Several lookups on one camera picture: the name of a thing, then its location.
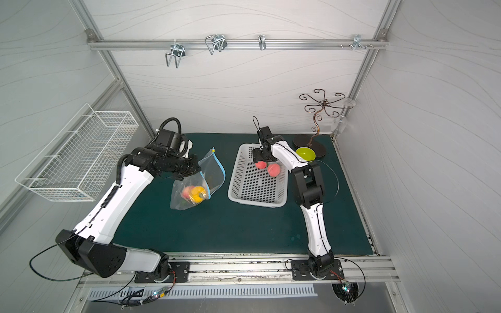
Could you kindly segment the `yellow peach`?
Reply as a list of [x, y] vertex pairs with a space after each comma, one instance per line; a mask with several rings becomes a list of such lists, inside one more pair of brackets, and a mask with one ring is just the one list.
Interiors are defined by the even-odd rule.
[[189, 199], [194, 204], [202, 203], [208, 198], [209, 193], [203, 186], [194, 186], [189, 190]]

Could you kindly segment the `pink peach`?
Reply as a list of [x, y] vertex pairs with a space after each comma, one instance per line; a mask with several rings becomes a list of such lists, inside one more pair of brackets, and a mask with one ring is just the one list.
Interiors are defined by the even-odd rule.
[[256, 168], [258, 169], [266, 169], [267, 168], [267, 163], [264, 161], [258, 161], [254, 164]]
[[268, 164], [267, 173], [271, 177], [277, 177], [281, 173], [281, 166], [277, 163]]
[[182, 191], [181, 191], [181, 197], [190, 202], [190, 203], [194, 203], [194, 196], [193, 196], [193, 193], [192, 193], [192, 190], [195, 188], [195, 186], [186, 186]]

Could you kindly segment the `white perforated plastic basket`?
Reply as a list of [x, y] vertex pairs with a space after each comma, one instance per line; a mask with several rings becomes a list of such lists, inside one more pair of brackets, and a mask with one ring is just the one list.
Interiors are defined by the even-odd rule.
[[272, 177], [267, 169], [257, 168], [253, 162], [253, 151], [257, 148], [257, 143], [244, 143], [239, 147], [228, 198], [249, 206], [282, 207], [287, 202], [287, 170], [278, 162], [280, 172]]

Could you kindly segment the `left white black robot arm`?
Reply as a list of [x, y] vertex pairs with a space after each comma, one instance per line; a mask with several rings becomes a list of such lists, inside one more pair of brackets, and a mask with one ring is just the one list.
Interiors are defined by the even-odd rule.
[[116, 180], [102, 200], [73, 230], [61, 230], [56, 242], [69, 260], [101, 278], [136, 272], [162, 282], [170, 274], [169, 257], [153, 249], [113, 243], [121, 221], [146, 187], [163, 173], [182, 180], [201, 171], [193, 143], [181, 133], [160, 130], [145, 147], [121, 156]]

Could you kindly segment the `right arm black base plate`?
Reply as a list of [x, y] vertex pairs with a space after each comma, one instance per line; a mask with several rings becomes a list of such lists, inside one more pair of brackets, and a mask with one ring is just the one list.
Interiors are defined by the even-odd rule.
[[292, 279], [294, 281], [324, 281], [324, 280], [344, 280], [344, 271], [339, 259], [334, 259], [333, 265], [328, 269], [314, 274], [312, 262], [308, 259], [290, 259], [287, 261], [286, 268], [292, 272]]

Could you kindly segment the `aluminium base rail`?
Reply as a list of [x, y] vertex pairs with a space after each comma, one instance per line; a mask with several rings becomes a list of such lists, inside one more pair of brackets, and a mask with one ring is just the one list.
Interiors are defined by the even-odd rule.
[[[292, 261], [304, 260], [305, 254], [232, 254], [183, 252], [170, 253], [170, 261], [189, 262], [188, 270], [181, 272], [188, 285], [219, 284], [292, 284], [298, 278], [310, 277], [303, 270], [293, 272]], [[388, 256], [336, 256], [339, 276], [351, 283], [399, 282], [400, 277]]]

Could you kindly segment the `pink peach top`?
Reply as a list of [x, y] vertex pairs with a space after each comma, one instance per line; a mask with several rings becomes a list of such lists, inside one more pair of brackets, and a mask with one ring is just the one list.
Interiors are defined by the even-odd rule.
[[192, 190], [195, 188], [195, 186], [186, 186], [182, 191], [181, 191], [181, 197], [190, 202], [190, 203], [194, 203], [194, 196], [193, 196], [193, 193], [192, 193]]

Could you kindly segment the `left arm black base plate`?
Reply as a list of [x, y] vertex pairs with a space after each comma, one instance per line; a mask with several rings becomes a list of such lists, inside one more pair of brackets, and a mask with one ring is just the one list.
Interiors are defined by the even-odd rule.
[[188, 281], [190, 271], [189, 262], [171, 262], [160, 265], [160, 271], [147, 273], [143, 271], [136, 272], [134, 282], [137, 284], [163, 284], [172, 282]]

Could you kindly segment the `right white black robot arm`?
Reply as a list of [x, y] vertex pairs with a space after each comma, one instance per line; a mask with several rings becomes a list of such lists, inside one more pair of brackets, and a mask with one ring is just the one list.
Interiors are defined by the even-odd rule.
[[279, 162], [290, 173], [296, 203], [305, 219], [308, 234], [308, 265], [311, 276], [323, 279], [335, 265], [335, 257], [324, 223], [325, 184], [320, 166], [299, 156], [281, 135], [269, 127], [257, 126], [260, 147], [253, 151], [254, 162]]

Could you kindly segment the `metal hook small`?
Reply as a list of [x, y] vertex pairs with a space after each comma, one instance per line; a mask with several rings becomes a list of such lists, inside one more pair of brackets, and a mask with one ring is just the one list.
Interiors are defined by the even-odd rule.
[[266, 50], [266, 38], [264, 35], [259, 35], [258, 36], [258, 44], [259, 44], [259, 48], [261, 51], [265, 51]]

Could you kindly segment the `clear zip-top bag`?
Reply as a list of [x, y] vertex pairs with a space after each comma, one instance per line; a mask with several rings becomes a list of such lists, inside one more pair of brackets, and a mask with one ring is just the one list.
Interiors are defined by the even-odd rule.
[[209, 198], [206, 200], [210, 200], [224, 184], [226, 171], [217, 158], [214, 147], [198, 162], [198, 165], [201, 167], [200, 172], [173, 183], [170, 201], [171, 209], [184, 211], [201, 204], [190, 203], [181, 197], [181, 191], [186, 186], [203, 186], [209, 193]]

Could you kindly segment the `metal hook middle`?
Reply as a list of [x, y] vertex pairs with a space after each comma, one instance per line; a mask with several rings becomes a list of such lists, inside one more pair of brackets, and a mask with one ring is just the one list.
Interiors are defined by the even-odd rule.
[[221, 34], [209, 35], [204, 39], [207, 49], [211, 55], [216, 51], [222, 52], [228, 46], [226, 37]]

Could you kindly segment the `green plastic bowl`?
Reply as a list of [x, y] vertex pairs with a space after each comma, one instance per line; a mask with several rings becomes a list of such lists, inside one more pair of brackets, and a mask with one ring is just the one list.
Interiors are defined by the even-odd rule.
[[300, 156], [303, 160], [310, 162], [317, 158], [316, 153], [309, 147], [299, 147], [296, 150], [296, 154]]

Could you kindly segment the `metal bracket right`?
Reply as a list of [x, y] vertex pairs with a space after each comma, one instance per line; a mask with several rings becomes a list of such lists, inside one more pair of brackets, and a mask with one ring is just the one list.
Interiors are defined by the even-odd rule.
[[348, 44], [339, 44], [341, 49], [350, 49], [350, 50], [372, 50], [374, 45], [371, 43], [363, 43], [362, 37], [360, 35], [356, 35], [352, 42]]

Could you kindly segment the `aluminium crossbar rail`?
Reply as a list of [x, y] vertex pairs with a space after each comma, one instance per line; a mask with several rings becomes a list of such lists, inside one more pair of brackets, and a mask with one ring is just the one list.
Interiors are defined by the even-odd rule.
[[[258, 38], [227, 39], [228, 51], [261, 51]], [[362, 39], [363, 43], [374, 45], [373, 50], [385, 49], [390, 45], [387, 40]], [[348, 44], [352, 39], [270, 39], [266, 37], [266, 50], [349, 50], [341, 49], [339, 44]], [[204, 39], [181, 40], [100, 40], [88, 42], [96, 51], [168, 51], [174, 43], [181, 44], [187, 52], [208, 50]]]

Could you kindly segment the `dark green table mat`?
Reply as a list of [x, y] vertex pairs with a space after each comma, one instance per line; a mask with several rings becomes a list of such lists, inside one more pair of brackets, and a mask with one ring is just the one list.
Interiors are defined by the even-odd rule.
[[[337, 153], [327, 135], [320, 162], [326, 186], [324, 221], [335, 254], [369, 255], [373, 249], [352, 198]], [[164, 173], [140, 194], [121, 221], [114, 242], [164, 252], [307, 253], [307, 229], [292, 189], [278, 208], [242, 205], [228, 198], [228, 183], [200, 205], [170, 208], [174, 180]]]

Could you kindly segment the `metal hook left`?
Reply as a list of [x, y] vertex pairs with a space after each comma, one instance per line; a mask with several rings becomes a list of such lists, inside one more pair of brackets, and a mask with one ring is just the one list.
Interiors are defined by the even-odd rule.
[[185, 47], [181, 44], [174, 43], [170, 46], [170, 51], [165, 53], [166, 66], [175, 66], [176, 69], [179, 68], [181, 60], [186, 56]]

